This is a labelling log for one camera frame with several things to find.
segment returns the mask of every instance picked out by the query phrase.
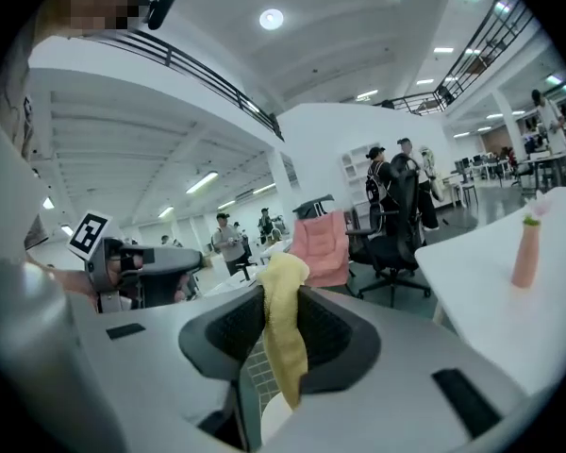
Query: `pink vase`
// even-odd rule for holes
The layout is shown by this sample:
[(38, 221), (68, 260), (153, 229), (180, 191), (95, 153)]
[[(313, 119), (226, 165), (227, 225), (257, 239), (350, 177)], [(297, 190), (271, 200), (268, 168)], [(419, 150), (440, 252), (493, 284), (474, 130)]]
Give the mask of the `pink vase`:
[(524, 225), (518, 256), (511, 276), (511, 283), (521, 289), (530, 287), (537, 274), (540, 229), (539, 225)]

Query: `ceiling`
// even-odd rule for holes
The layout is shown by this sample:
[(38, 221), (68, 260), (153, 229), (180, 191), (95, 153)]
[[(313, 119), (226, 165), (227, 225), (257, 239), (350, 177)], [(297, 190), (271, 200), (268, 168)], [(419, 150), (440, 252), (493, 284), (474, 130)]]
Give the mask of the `ceiling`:
[[(259, 81), (246, 92), (268, 110), (341, 102), (378, 89), (377, 99), (434, 89), (474, 34), (492, 0), (176, 0), (172, 12), (207, 34)], [(260, 13), (280, 9), (283, 26), (268, 31)], [(181, 26), (180, 33), (189, 35)], [(455, 47), (434, 55), (435, 46)], [(206, 45), (206, 55), (214, 45)]]
[[(41, 212), (53, 239), (65, 238), (60, 226), (74, 227), (86, 210), (125, 227), (155, 222), (170, 205), (178, 218), (214, 211), (273, 182), (258, 140), (207, 127), (172, 97), (98, 75), (31, 73), (38, 114), (31, 166), (55, 205)], [(295, 180), (289, 160), (286, 166)], [(217, 179), (185, 193), (211, 171)]]
[[(566, 80), (566, 64), (553, 46), (550, 46), (540, 56), (528, 63), (522, 71), (505, 82), (500, 91), (514, 111), (529, 112), (534, 108), (530, 97), (533, 89), (546, 92), (555, 87), (555, 84), (546, 80), (550, 75)], [(496, 127), (504, 126), (503, 118), (486, 119), (486, 117), (499, 112), (492, 95), (489, 95), (465, 112), (459, 120), (452, 124), (452, 128), (457, 133), (476, 132), (477, 129), (484, 126), (491, 126), (491, 130), (494, 130)]]

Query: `black metal railing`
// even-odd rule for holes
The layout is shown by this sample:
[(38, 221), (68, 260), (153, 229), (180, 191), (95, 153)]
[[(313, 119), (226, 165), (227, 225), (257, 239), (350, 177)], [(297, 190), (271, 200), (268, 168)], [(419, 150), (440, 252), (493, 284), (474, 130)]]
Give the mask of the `black metal railing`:
[(374, 104), (379, 108), (398, 109), (411, 114), (424, 116), (442, 112), (446, 109), (446, 103), (435, 92), (422, 92), (419, 94), (406, 95), (396, 99), (386, 99)]
[(437, 87), (450, 105), (495, 62), (533, 19), (522, 0), (494, 0), (482, 24)]
[(218, 93), (224, 99), (252, 116), (256, 121), (268, 127), (277, 138), (283, 141), (281, 130), (273, 113), (267, 114), (254, 104), (247, 95), (221, 75), (218, 75), (208, 66), (173, 45), (141, 30), (103, 34), (100, 36), (100, 39), (92, 40), (146, 57), (180, 74), (199, 80), (204, 86)]

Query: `yellow towel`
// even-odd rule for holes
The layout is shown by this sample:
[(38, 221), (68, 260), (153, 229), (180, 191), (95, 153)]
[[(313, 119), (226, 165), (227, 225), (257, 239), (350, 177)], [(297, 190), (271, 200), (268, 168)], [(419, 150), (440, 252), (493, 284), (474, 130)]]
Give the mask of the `yellow towel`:
[(264, 287), (264, 350), (276, 384), (292, 409), (300, 402), (300, 377), (308, 371), (306, 346), (297, 327), (297, 292), (309, 273), (303, 261), (278, 252), (258, 274)]

